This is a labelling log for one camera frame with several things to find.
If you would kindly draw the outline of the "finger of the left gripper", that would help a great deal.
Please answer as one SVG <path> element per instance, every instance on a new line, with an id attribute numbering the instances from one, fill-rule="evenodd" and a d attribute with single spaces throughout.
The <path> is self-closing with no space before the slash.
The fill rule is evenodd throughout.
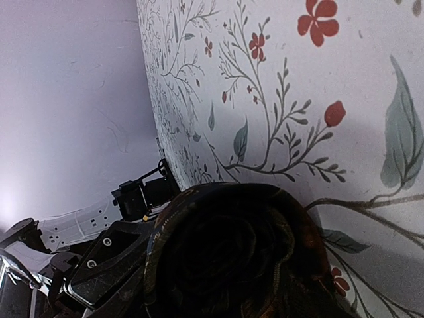
<path id="1" fill-rule="evenodd" d="M 90 246 L 68 280 L 68 295 L 98 309 L 140 268 L 154 222 L 115 221 Z"/>

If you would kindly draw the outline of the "brown green patterned tie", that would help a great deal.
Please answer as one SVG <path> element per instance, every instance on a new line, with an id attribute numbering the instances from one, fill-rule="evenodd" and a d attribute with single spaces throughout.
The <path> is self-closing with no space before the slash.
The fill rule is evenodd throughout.
<path id="1" fill-rule="evenodd" d="M 193 186 L 159 214 L 146 249 L 149 317 L 346 317 L 318 226 L 268 184 Z"/>

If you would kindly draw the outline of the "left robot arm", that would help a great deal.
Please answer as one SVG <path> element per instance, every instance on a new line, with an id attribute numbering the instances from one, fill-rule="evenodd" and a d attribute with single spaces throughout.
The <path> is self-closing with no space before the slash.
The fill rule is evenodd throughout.
<path id="1" fill-rule="evenodd" d="M 166 293 L 144 297 L 154 224 L 180 189 L 165 160 L 104 200 L 23 219 L 1 239 L 2 317 L 179 317 Z"/>

